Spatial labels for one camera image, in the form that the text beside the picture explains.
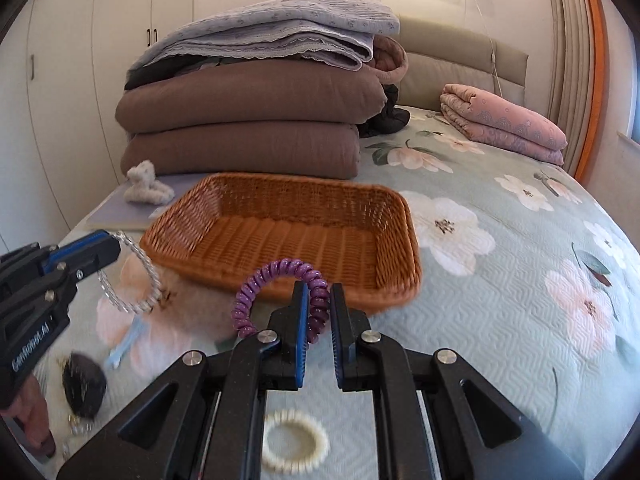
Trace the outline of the person's left hand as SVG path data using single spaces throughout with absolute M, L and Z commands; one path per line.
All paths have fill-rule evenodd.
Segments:
M 34 375 L 28 375 L 17 387 L 8 374 L 1 373 L 1 416 L 12 420 L 14 437 L 33 456 L 47 460 L 55 454 L 47 401 Z

